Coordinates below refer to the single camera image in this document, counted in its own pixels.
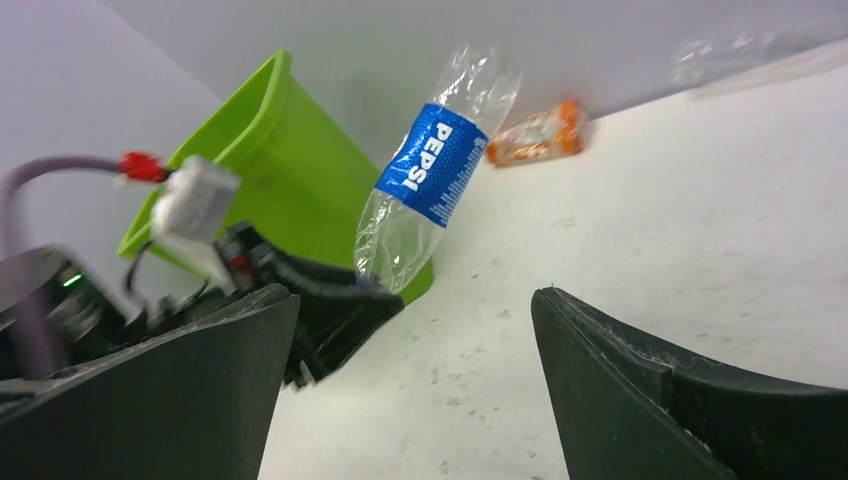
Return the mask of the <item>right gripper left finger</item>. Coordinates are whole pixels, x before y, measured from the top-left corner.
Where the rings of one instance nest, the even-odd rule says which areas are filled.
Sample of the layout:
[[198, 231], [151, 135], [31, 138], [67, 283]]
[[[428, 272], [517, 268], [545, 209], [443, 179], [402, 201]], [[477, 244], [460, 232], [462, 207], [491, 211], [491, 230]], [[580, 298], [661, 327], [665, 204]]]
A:
[[1, 385], [5, 479], [254, 479], [300, 300], [271, 285], [51, 380]]

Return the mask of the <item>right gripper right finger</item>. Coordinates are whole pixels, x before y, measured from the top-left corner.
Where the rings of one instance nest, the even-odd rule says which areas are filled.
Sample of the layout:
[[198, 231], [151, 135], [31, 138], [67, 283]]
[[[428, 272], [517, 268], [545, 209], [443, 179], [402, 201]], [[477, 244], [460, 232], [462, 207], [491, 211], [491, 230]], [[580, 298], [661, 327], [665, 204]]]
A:
[[847, 393], [718, 362], [555, 288], [531, 316], [573, 479], [843, 479]]

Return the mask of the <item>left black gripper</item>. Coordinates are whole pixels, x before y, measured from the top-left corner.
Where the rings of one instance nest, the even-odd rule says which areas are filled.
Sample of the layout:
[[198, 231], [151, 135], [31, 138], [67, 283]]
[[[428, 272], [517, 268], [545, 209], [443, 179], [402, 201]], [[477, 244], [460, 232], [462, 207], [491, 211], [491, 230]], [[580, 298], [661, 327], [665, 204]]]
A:
[[359, 285], [354, 271], [286, 253], [251, 224], [240, 222], [227, 229], [223, 241], [189, 248], [201, 255], [200, 290], [178, 303], [163, 297], [152, 309], [135, 291], [134, 281], [142, 256], [156, 243], [155, 238], [146, 240], [125, 274], [125, 294], [140, 305], [128, 326], [143, 332], [172, 331], [279, 284], [299, 298], [286, 386], [302, 388], [332, 375], [405, 308], [401, 297]]

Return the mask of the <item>orange label bottle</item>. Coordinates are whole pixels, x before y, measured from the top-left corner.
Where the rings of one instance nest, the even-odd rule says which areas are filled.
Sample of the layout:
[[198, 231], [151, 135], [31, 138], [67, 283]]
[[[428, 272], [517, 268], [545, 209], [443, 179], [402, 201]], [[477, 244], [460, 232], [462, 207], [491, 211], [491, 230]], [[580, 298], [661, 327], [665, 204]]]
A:
[[497, 133], [486, 160], [503, 168], [578, 154], [588, 143], [587, 124], [581, 103], [565, 101]]

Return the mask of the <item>Pepsi bottle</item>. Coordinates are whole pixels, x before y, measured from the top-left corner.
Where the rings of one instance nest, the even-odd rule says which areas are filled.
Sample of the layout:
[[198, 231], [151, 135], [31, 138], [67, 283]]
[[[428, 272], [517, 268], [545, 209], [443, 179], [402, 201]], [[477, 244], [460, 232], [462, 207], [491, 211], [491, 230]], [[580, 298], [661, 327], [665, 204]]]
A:
[[353, 250], [358, 284], [400, 294], [426, 266], [521, 82], [495, 46], [451, 57], [366, 201]]

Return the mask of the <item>clear white-cap bottle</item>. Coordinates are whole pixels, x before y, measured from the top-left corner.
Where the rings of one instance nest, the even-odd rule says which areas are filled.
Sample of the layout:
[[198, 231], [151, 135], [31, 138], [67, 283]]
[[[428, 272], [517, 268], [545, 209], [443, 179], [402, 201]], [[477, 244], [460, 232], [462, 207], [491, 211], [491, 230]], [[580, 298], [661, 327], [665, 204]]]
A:
[[698, 88], [846, 39], [847, 17], [839, 15], [686, 40], [673, 55], [671, 83]]

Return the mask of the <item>green plastic bin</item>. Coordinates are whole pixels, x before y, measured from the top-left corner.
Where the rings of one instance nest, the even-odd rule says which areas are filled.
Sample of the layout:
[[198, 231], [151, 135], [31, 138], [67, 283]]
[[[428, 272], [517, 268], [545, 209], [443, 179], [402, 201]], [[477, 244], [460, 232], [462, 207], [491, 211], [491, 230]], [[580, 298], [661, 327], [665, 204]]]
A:
[[224, 226], [247, 221], [289, 254], [350, 269], [379, 173], [291, 74], [279, 49], [171, 156], [200, 156], [241, 179]]

